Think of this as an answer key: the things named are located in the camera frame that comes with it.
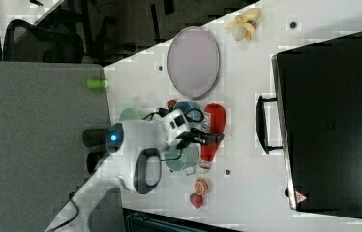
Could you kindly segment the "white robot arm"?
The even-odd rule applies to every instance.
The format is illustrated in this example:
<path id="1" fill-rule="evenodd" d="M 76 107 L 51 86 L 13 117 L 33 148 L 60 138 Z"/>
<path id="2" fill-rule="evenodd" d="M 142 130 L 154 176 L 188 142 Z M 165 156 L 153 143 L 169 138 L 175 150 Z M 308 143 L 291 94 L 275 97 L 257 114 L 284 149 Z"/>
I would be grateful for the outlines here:
<path id="1" fill-rule="evenodd" d="M 112 189 L 138 194 L 151 192 L 160 182 L 162 154 L 185 149 L 192 143 L 215 145 L 224 139 L 226 113 L 203 113 L 210 131 L 192 128 L 191 120 L 179 109 L 155 112 L 151 120 L 119 122 L 106 131 L 108 156 L 69 199 L 45 232 L 90 232 L 89 216 Z"/>

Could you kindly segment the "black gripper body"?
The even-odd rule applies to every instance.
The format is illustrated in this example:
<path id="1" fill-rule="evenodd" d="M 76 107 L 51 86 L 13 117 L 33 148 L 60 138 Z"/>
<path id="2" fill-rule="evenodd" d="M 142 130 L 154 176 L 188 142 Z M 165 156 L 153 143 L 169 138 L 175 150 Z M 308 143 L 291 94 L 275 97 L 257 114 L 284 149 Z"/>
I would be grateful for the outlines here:
<path id="1" fill-rule="evenodd" d="M 177 149 L 185 149 L 192 143 L 198 143 L 203 146 L 214 145 L 221 142 L 224 139 L 223 134 L 216 133 L 206 133 L 201 130 L 192 128 L 188 132 L 183 132 L 179 136 L 178 144 L 176 145 Z"/>

